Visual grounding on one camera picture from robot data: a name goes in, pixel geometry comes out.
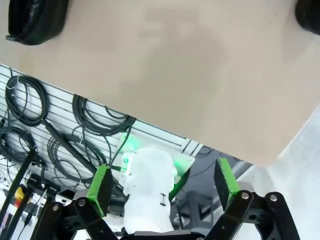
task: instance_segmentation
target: slatwall panel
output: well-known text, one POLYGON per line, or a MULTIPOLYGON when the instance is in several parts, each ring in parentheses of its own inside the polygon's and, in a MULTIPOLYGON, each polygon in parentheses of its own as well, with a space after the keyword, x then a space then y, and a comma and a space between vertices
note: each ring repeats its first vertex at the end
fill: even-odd
MULTIPOLYGON (((13 75, 18 76, 23 74, 21 72, 13 70, 13 75)), ((5 100, 5 90, 6 90, 7 81, 10 76, 11 76, 11 73, 10 73, 9 67, 0 64, 0 116, 4 116, 7 110, 7 104, 5 100)), ((78 124, 72 112, 73 94, 66 90, 52 86, 48 83, 45 83, 45 82, 42 82, 42 83, 49 94, 50 103, 51 103, 49 108, 49 114, 47 116, 48 122, 50 122, 58 131, 64 132, 66 134, 71 134, 73 129, 78 127, 78 124)), ((28 87, 27 90, 28 90, 28 100, 27 100, 25 114, 30 116, 38 115, 41 111, 41 102, 40 102, 39 96, 37 92, 30 87, 28 87)), ((15 87, 14 94, 16 97, 16 102, 22 110, 26 102, 25 87, 22 84, 17 84, 15 87)), ((98 120, 106 124, 114 125, 119 123, 120 121, 109 116, 106 113, 106 110, 102 104, 96 103, 94 101, 89 101, 87 103, 87 108, 95 118, 97 118, 98 120)), ((122 116, 122 114, 112 110, 111 110, 111 113, 116 116, 122 116)), ((43 125, 39 125, 37 127, 28 127, 23 125, 19 121, 14 121, 10 125, 28 130, 32 134, 39 154, 47 162, 48 169, 46 171, 45 177, 49 180, 52 180, 52 178, 55 176, 54 165, 51 163, 47 153, 47 142, 51 137, 50 133, 46 130, 46 128, 43 125)), ((193 140, 177 136, 173 133, 167 132, 159 127, 150 125, 140 120, 137 120, 134 123, 134 125, 132 126, 131 132, 132 134, 136 133, 136 134, 145 136, 147 138, 150 138, 152 140, 156 140, 161 144, 165 144, 169 147, 175 148, 177 151, 189 156, 195 156, 200 150, 200 148, 202 147, 202 144, 199 144, 193 140)), ((76 129, 74 134, 76 136, 79 136, 79 142, 80 142, 82 138, 82 129, 81 128, 76 129)), ((111 145, 112 157, 117 151, 117 146, 118 146, 120 137, 121 137, 121 133, 107 137, 111 145)), ((103 137, 95 136, 86 132, 85 139, 86 141, 94 144, 103 153, 107 161, 109 161, 110 152, 109 152, 108 145, 106 144, 103 137)), ((23 151, 23 148, 17 136, 15 135, 10 136, 9 143, 13 148, 16 148, 17 151, 23 151)), ((83 148, 81 147, 81 144, 78 144, 78 145, 80 147, 76 147, 76 148, 85 156, 86 154, 83 148)), ((74 159, 74 157, 63 147, 59 148, 58 156, 59 156, 59 159, 67 160, 72 164, 74 164, 74 166, 77 168, 77 170, 80 172, 83 178, 88 178, 92 176, 92 174, 82 164, 80 164, 76 159, 74 159)), ((77 172, 71 165, 67 163, 62 163, 62 164, 64 168, 67 170, 67 172, 69 172, 74 176, 77 176, 77 172)), ((30 170, 34 173, 40 174, 40 169, 35 166, 30 167, 30 170)), ((61 179, 61 181, 63 182, 63 184, 67 186, 75 185, 75 182, 71 180, 61 179)), ((57 181, 57 179, 54 179, 54 182, 57 184, 60 184, 60 182, 57 181)), ((84 187, 83 185, 79 185, 78 189, 81 189, 83 187, 84 187)))

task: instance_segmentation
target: white wall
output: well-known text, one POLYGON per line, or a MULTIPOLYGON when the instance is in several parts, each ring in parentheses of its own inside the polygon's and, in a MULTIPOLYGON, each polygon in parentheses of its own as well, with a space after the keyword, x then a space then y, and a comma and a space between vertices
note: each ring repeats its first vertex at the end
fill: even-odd
MULTIPOLYGON (((315 110, 294 140, 267 168, 252 167, 240 179, 251 183, 264 196, 277 191, 284 195, 300 238, 320 236, 320 106, 315 110)), ((252 224, 244 224, 236 240, 260 239, 252 224)))

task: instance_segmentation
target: black cable bundle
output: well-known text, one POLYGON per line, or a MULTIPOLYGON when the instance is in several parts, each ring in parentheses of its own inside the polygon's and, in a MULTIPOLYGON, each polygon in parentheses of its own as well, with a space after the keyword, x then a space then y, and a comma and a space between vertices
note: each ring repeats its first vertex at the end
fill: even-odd
POLYGON ((60 144, 63 145, 63 147, 67 149, 67 151, 69 151, 81 164, 83 164, 93 174, 96 173, 97 168, 93 166, 92 163, 90 163, 88 160, 86 160, 86 158, 82 154, 80 154, 65 139, 65 137, 62 134, 60 134, 49 122, 47 122, 46 117, 48 116, 49 106, 50 106, 49 95, 39 80, 30 76, 12 76, 7 82, 7 87, 5 90, 5 100, 6 100, 8 109, 10 110, 9 112, 12 112, 17 120, 19 120, 21 123, 29 127, 35 127, 40 124, 43 124, 45 128, 49 131, 49 133, 57 141, 59 141, 60 144), (20 111, 19 106, 16 103, 16 99, 14 98, 15 85, 18 83, 24 85, 25 93, 26 93, 25 105, 22 111, 20 111), (33 88, 37 92, 41 101, 41 107, 42 107, 41 113, 37 117, 30 117, 30 116, 24 115, 27 102, 28 102, 27 86, 33 88))
MULTIPOLYGON (((92 162, 89 152, 88 150, 90 150, 96 160, 96 165, 101 165, 101 164, 106 164, 106 158, 105 156, 90 142, 85 141, 83 139, 80 139, 78 136, 74 136, 71 134, 64 134, 63 138, 65 138, 69 143, 73 143, 73 144, 81 144, 84 145, 84 150, 86 152, 87 158, 88 158, 88 162, 90 162, 92 164, 92 166, 94 166, 94 163, 92 162)), ((59 159, 58 158, 58 149, 59 147, 63 146, 61 144, 61 142, 59 142, 56 138, 52 137, 49 139, 48 144, 47 144, 47 151, 48 151, 48 156, 52 162, 52 164, 54 165, 54 167, 60 172, 62 173, 67 179, 73 180, 77 183, 91 183, 93 180, 93 177, 87 178, 87 179, 83 179, 79 173, 79 171, 77 170, 77 168, 69 161, 67 160, 63 160, 63 159, 59 159), (61 163, 67 163, 69 165, 71 165, 78 173, 78 176, 74 176, 69 174, 63 167, 63 165, 61 163)))
POLYGON ((36 148, 35 141, 32 135, 22 130, 18 127, 12 126, 3 126, 0 128, 0 154, 9 159, 10 161, 15 161, 18 163, 23 163, 32 149, 36 148), (24 140, 29 149, 25 149, 25 151, 15 151, 9 147, 8 144, 8 134, 15 134, 19 137, 19 139, 24 140))
POLYGON ((5 101, 10 112, 13 113, 17 120, 29 127, 35 127, 38 126, 42 122, 42 120, 44 120, 47 117, 50 106, 49 96, 44 86, 37 79, 31 76, 13 76, 8 80, 6 86, 7 87, 5 89, 5 101), (22 111, 19 109, 16 103, 16 98, 14 97, 15 85, 17 83, 23 84, 25 87, 26 99, 25 106, 22 111), (41 113, 37 117, 24 115, 24 111, 28 102, 27 86, 33 88, 37 92, 41 101, 41 113))
POLYGON ((117 120, 123 120, 123 122, 116 124, 116 125, 109 125, 105 124, 99 120, 97 120, 90 111, 87 109, 87 98, 84 98, 82 96, 73 95, 73 100, 72 100, 72 110, 73 110, 73 115, 75 117, 75 120, 77 123, 85 129, 88 133, 91 133, 93 135, 97 136, 112 136, 118 133, 123 133, 127 129, 129 129, 135 122, 135 118, 129 115, 124 115, 124 116, 115 116, 111 114, 109 109, 104 106, 106 112, 113 117, 114 119, 117 120), (90 121, 86 114, 95 122, 93 123, 90 121))

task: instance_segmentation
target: black bag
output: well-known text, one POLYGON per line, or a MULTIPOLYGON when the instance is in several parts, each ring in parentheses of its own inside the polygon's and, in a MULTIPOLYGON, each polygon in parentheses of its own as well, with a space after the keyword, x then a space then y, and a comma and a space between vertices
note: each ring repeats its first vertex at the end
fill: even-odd
POLYGON ((58 35, 64 26, 69 0, 10 0, 6 39, 38 45, 58 35))

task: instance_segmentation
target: white robot part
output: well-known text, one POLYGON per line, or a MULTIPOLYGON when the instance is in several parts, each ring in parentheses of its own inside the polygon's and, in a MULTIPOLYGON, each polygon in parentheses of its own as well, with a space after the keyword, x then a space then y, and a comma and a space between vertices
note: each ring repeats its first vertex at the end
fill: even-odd
POLYGON ((123 189, 129 196, 124 205, 128 234, 174 230, 169 218, 169 193, 176 173, 173 159, 164 150, 144 147, 130 154, 123 189))

